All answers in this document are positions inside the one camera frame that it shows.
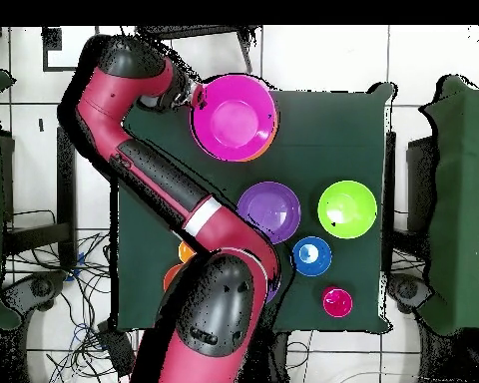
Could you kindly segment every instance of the blue bowl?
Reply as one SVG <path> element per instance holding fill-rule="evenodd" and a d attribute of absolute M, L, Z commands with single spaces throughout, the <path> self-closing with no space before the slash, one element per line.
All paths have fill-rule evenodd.
<path fill-rule="evenodd" d="M 296 271 L 304 276 L 320 276 L 331 264 L 331 249 L 317 236 L 308 236 L 296 243 L 292 249 Z"/>

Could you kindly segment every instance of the orange bowl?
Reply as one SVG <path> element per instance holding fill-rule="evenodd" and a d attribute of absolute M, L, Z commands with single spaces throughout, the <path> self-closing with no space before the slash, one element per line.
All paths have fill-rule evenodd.
<path fill-rule="evenodd" d="M 167 274 L 164 277 L 164 292 L 167 292 L 167 289 L 169 288 L 169 285 L 171 282 L 174 280 L 174 277 L 176 277 L 176 274 L 178 274 L 178 271 L 180 271 L 180 268 L 183 267 L 184 264 L 176 264 L 174 267 L 171 267 Z"/>
<path fill-rule="evenodd" d="M 257 159 L 259 156 L 262 156 L 264 154 L 264 152 L 268 149 L 268 147 L 271 146 L 271 143 L 273 142 L 273 139 L 275 138 L 277 130 L 278 130 L 278 114 L 275 113 L 275 119 L 274 119 L 274 122 L 273 122 L 273 130 L 271 131 L 271 135 L 267 139 L 266 144 L 264 145 L 262 150 L 260 150 L 255 155 L 250 156 L 249 158 L 242 160 L 241 162 L 250 162 L 254 159 Z"/>
<path fill-rule="evenodd" d="M 181 242 L 178 248 L 178 255 L 180 257 L 180 261 L 186 263 L 190 258 L 192 258 L 196 253 L 186 245 L 185 242 Z"/>

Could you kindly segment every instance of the magenta bowl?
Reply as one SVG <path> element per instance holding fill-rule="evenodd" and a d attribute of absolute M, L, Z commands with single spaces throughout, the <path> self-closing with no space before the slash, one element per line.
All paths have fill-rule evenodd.
<path fill-rule="evenodd" d="M 194 138 L 209 155 L 244 162 L 263 153 L 276 130 L 267 87 L 249 75 L 224 75 L 204 86 L 204 105 L 192 109 Z"/>

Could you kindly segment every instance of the floor tile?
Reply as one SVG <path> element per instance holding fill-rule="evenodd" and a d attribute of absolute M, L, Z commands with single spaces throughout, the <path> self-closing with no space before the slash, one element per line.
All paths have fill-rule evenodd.
<path fill-rule="evenodd" d="M 11 88 L 13 103 L 59 103 L 73 72 L 43 72 L 40 27 L 11 29 Z"/>
<path fill-rule="evenodd" d="M 43 132 L 39 120 L 43 120 Z M 48 105 L 13 105 L 14 210 L 49 209 L 57 214 L 57 115 Z M 18 217 L 33 222 L 40 215 Z"/>
<path fill-rule="evenodd" d="M 285 365 L 290 383 L 303 383 L 305 367 L 307 365 L 305 358 L 306 352 L 287 352 Z"/>
<path fill-rule="evenodd" d="M 95 232 L 93 230 L 77 231 L 77 236 L 80 239 L 79 252 L 87 253 L 87 251 L 89 251 L 93 243 L 93 238 L 85 241 L 84 238 L 93 236 L 96 233 L 100 235 L 97 240 L 100 240 L 100 238 L 106 234 L 105 232 Z M 102 266 L 99 269 L 93 269 L 92 272 L 94 273 L 99 273 L 101 269 L 108 270 L 108 262 L 102 249 L 107 243 L 107 238 L 99 242 L 98 246 L 86 259 L 87 265 Z M 20 255 L 29 261 L 33 259 L 31 253 L 24 252 Z M 53 259 L 53 257 L 49 254 L 39 254 L 40 261 L 51 259 Z M 33 267 L 35 268 L 35 266 L 15 261 L 15 270 L 25 269 L 31 271 Z M 83 280 L 81 286 L 85 288 L 87 297 L 91 298 L 95 313 L 94 328 L 97 328 L 98 323 L 108 319 L 110 316 L 110 279 L 106 277 L 100 278 L 99 275 L 96 276 L 89 270 L 82 271 L 79 277 Z M 36 311 L 32 316 L 28 332 L 28 349 L 69 349 L 75 331 L 75 326 L 71 321 L 70 311 L 76 323 L 90 324 L 90 307 L 87 303 L 83 304 L 83 295 L 78 286 L 78 282 L 76 280 L 64 282 L 62 294 L 65 295 L 71 304 L 71 310 L 63 296 L 59 295 L 55 299 L 53 308 L 46 312 Z"/>
<path fill-rule="evenodd" d="M 379 353 L 313 352 L 305 383 L 379 383 Z"/>
<path fill-rule="evenodd" d="M 260 29 L 255 31 L 256 45 L 252 42 L 249 50 L 254 75 L 260 75 L 260 32 Z M 180 38 L 173 40 L 172 47 L 203 79 L 231 72 L 246 72 L 240 42 L 234 32 Z"/>
<path fill-rule="evenodd" d="M 76 154 L 77 226 L 110 227 L 110 183 Z"/>
<path fill-rule="evenodd" d="M 89 38 L 96 34 L 93 26 L 63 26 L 62 50 L 48 52 L 50 68 L 76 68 L 82 49 Z"/>
<path fill-rule="evenodd" d="M 422 278 L 422 272 L 424 270 L 423 261 L 420 261 L 420 259 L 417 259 L 417 257 L 413 255 L 400 251 L 394 251 L 392 253 L 392 269 L 398 270 L 402 268 L 404 268 L 404 270 L 400 270 L 400 272 L 405 274 L 412 274 L 414 276 Z"/>
<path fill-rule="evenodd" d="M 140 343 L 142 342 L 142 337 L 144 336 L 144 330 L 137 330 L 136 331 L 136 336 L 135 336 L 135 349 L 139 349 Z"/>
<path fill-rule="evenodd" d="M 11 115 L 9 105 L 0 105 L 0 125 L 3 131 L 11 131 Z"/>
<path fill-rule="evenodd" d="M 287 349 L 288 350 L 299 351 L 302 346 L 298 342 L 301 342 L 304 345 L 308 345 L 309 339 L 310 339 L 310 331 L 309 330 L 308 331 L 307 330 L 294 330 L 293 332 L 290 333 L 290 335 L 287 339 Z"/>
<path fill-rule="evenodd" d="M 363 332 L 318 332 L 312 335 L 311 351 L 380 350 L 380 335 Z"/>
<path fill-rule="evenodd" d="M 408 143 L 431 136 L 431 126 L 417 108 L 394 107 L 391 121 L 392 131 L 396 134 L 394 209 L 408 211 Z M 394 215 L 394 227 L 406 229 L 406 221 L 406 214 Z"/>
<path fill-rule="evenodd" d="M 265 25 L 262 76 L 281 90 L 365 92 L 386 81 L 387 29 Z"/>
<path fill-rule="evenodd" d="M 107 34 L 107 35 L 120 35 L 122 34 L 120 26 L 100 26 L 99 27 L 100 34 Z M 123 31 L 125 35 L 133 35 L 135 33 L 134 26 L 123 26 Z"/>
<path fill-rule="evenodd" d="M 57 215 L 57 106 L 13 105 L 15 211 L 49 209 Z M 43 132 L 39 128 L 43 120 Z M 75 152 L 77 226 L 110 226 L 110 184 Z M 15 217 L 25 227 L 46 224 L 48 214 Z"/>
<path fill-rule="evenodd" d="M 479 87 L 479 26 L 390 26 L 389 79 L 399 88 L 396 104 L 431 102 L 436 83 L 449 74 Z"/>
<path fill-rule="evenodd" d="M 419 354 L 383 354 L 381 383 L 417 383 Z"/>
<path fill-rule="evenodd" d="M 73 372 L 71 368 L 62 369 L 58 367 L 48 358 L 48 355 L 59 365 L 66 364 L 70 366 L 67 357 L 68 352 L 61 351 L 28 351 L 28 370 L 30 376 L 30 383 L 99 383 L 98 378 L 89 377 L 87 375 L 94 374 L 90 366 L 85 362 L 83 358 L 79 358 L 78 363 L 81 364 L 78 367 L 80 375 Z M 87 358 L 90 365 L 94 368 L 96 373 L 104 373 L 112 369 L 112 363 L 110 360 L 102 358 L 106 357 L 107 353 L 93 354 L 99 358 Z M 107 374 L 99 377 L 101 383 L 119 383 L 117 373 Z M 122 378 L 121 382 L 124 383 L 128 380 L 128 377 Z"/>
<path fill-rule="evenodd" d="M 420 352 L 420 335 L 413 314 L 403 314 L 388 295 L 385 303 L 386 318 L 392 323 L 390 332 L 382 336 L 383 351 Z"/>
<path fill-rule="evenodd" d="M 9 71 L 9 30 L 2 28 L 2 37 L 0 37 L 0 69 Z M 9 89 L 0 93 L 0 103 L 9 103 Z"/>
<path fill-rule="evenodd" d="M 2 280 L 2 287 L 6 287 L 14 283 L 15 278 L 14 278 L 14 273 L 13 273 L 13 264 L 12 264 L 12 255 L 6 257 L 5 261 L 5 274 L 4 278 Z"/>

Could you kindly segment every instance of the bowl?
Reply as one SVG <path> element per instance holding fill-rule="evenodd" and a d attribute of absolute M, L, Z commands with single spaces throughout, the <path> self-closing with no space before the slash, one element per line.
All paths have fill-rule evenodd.
<path fill-rule="evenodd" d="M 238 201 L 237 213 L 261 230 L 272 244 L 292 237 L 301 218 L 295 193 L 274 182 L 255 184 L 246 190 Z"/>
<path fill-rule="evenodd" d="M 166 273 L 164 277 L 164 292 L 167 292 L 169 285 L 176 277 L 176 274 L 178 274 L 178 271 L 180 271 L 181 267 L 183 267 L 184 265 L 184 263 L 176 264 L 175 266 L 171 267 Z"/>
<path fill-rule="evenodd" d="M 322 295 L 323 308 L 332 317 L 345 317 L 353 308 L 353 299 L 349 293 L 336 286 L 328 286 Z"/>
<path fill-rule="evenodd" d="M 303 276 L 320 276 L 331 264 L 331 249 L 317 236 L 307 236 L 299 240 L 292 249 L 292 255 L 296 271 Z"/>
<path fill-rule="evenodd" d="M 317 205 L 321 225 L 342 239 L 364 235 L 374 224 L 376 212 L 376 198 L 370 189 L 355 181 L 341 181 L 328 187 Z"/>
<path fill-rule="evenodd" d="M 277 116 L 268 88 L 249 75 L 224 75 L 203 90 L 204 101 L 191 112 L 199 146 L 212 157 L 245 162 L 262 155 L 277 129 Z"/>
<path fill-rule="evenodd" d="M 189 246 L 187 246 L 184 241 L 182 241 L 180 243 L 180 246 L 178 247 L 178 256 L 180 258 L 180 261 L 186 263 L 194 255 L 195 252 Z"/>

